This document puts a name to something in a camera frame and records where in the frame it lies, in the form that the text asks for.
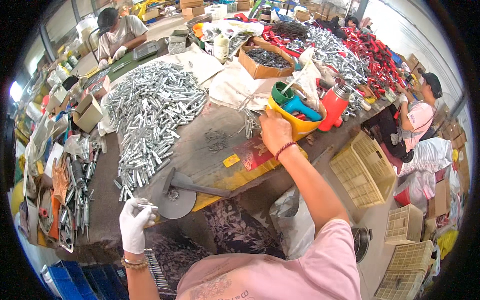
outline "beaded bracelet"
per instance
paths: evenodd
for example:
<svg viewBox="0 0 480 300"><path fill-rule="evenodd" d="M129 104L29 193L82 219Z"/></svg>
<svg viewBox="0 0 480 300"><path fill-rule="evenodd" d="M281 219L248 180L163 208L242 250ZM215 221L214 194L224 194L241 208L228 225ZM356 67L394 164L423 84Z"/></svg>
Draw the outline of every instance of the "beaded bracelet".
<svg viewBox="0 0 480 300"><path fill-rule="evenodd" d="M283 150L287 149L288 147L292 146L292 145L296 145L297 143L296 142L288 142L286 143L283 147L280 148L280 150L275 154L275 160L278 160L278 156L280 155L280 153L282 153Z"/></svg>
<svg viewBox="0 0 480 300"><path fill-rule="evenodd" d="M120 262L127 269L133 269L133 270L145 269L148 266L148 260L146 260L145 258L143 259L143 262L141 262L140 264L130 264L125 261L125 256L122 256Z"/></svg>

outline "hammer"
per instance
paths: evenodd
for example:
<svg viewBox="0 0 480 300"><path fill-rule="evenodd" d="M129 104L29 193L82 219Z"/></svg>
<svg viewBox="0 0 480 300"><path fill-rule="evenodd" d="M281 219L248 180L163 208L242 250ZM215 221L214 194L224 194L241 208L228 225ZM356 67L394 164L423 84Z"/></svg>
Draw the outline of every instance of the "hammer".
<svg viewBox="0 0 480 300"><path fill-rule="evenodd" d="M223 190L223 189L216 189L207 186L202 186L194 183L184 182L179 178L175 178L175 167L170 170L170 173L167 176L165 181L165 185L163 186L162 193L164 195L168 194L168 190L170 187L175 187L183 190L189 190L193 192L202 192L209 195L220 196L224 198L230 198L231 191Z"/></svg>

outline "yellow bucket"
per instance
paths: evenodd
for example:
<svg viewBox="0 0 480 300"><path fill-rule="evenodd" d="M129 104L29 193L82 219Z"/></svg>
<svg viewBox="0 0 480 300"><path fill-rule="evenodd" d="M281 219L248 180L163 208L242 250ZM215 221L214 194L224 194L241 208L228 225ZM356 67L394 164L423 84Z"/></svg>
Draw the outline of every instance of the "yellow bucket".
<svg viewBox="0 0 480 300"><path fill-rule="evenodd" d="M322 116L322 120L318 122L309 122L309 121L302 121L300 119L295 118L294 116L290 115L286 111L284 111L278 104L273 100L272 96L268 99L268 108L273 109L276 112L282 114L282 117L290 122L292 125L292 138L296 142L304 136L309 135L312 131L318 128L322 120L324 120L327 116L327 111L323 104L319 101L319 113Z"/></svg>

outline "white glove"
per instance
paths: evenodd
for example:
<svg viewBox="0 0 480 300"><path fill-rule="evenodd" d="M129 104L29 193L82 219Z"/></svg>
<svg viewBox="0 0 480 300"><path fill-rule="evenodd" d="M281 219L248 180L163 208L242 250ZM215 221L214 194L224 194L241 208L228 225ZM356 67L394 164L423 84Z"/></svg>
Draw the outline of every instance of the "white glove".
<svg viewBox="0 0 480 300"><path fill-rule="evenodd" d="M398 100L400 101L400 104L402 104L403 102L408 102L407 96L405 96L405 94L401 94L398 97Z"/></svg>
<svg viewBox="0 0 480 300"><path fill-rule="evenodd" d="M98 63L98 68L101 69L101 70L108 68L108 61L107 60L101 60Z"/></svg>
<svg viewBox="0 0 480 300"><path fill-rule="evenodd" d="M118 48L118 50L113 55L112 60L116 61L116 60L121 59L125 55L125 51L127 51L127 47L120 46L120 48Z"/></svg>
<svg viewBox="0 0 480 300"><path fill-rule="evenodd" d="M120 231L123 249L133 254L142 254L145 248L144 226L146 224L155 224L155 215L152 214L152 208L144 208L137 216L133 215L133 210L137 204L148 204L145 198L131 198L125 202L120 213Z"/></svg>

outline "red beaded bracelet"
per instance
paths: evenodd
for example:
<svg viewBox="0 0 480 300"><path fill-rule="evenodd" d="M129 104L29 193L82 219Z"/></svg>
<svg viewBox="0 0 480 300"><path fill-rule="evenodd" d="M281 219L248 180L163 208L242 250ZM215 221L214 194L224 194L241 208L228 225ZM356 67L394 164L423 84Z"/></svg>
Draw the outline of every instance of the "red beaded bracelet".
<svg viewBox="0 0 480 300"><path fill-rule="evenodd" d="M288 142L280 150L275 154L275 160L278 160L278 156L282 153L283 150L287 149L288 147L297 144L296 142Z"/></svg>

